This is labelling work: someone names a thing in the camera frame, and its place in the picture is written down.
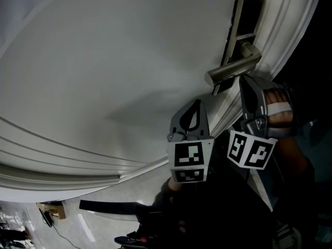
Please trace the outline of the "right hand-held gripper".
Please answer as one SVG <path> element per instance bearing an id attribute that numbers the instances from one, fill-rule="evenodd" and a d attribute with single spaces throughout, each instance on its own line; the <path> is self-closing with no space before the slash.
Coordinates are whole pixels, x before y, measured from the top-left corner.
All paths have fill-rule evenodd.
<path id="1" fill-rule="evenodd" d="M 230 131 L 227 158 L 246 169 L 263 170 L 279 138 L 295 133 L 296 116 L 285 127 L 273 127 L 269 117 L 293 113 L 289 91 L 282 85 L 258 76 L 243 74 L 239 79 L 243 120 L 241 131 Z M 279 91 L 285 101 L 268 104 L 265 92 Z"/>

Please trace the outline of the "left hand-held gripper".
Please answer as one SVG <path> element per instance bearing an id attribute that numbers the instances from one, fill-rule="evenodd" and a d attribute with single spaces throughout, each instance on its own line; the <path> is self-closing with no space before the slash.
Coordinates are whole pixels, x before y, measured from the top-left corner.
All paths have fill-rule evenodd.
<path id="1" fill-rule="evenodd" d="M 171 119 L 167 154 L 177 183 L 205 182 L 215 138 L 210 135 L 205 105 L 194 100 Z"/>

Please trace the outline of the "person's right hand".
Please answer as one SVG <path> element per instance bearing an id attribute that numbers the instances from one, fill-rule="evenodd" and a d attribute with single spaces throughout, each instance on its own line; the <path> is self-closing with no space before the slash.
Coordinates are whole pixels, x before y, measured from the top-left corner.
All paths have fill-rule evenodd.
<path id="1" fill-rule="evenodd" d="M 265 100 L 267 103 L 268 123 L 271 127 L 283 128 L 289 127 L 293 122 L 293 112 L 291 110 L 277 111 L 277 107 L 288 102 L 285 94 L 278 89 L 265 91 Z"/>

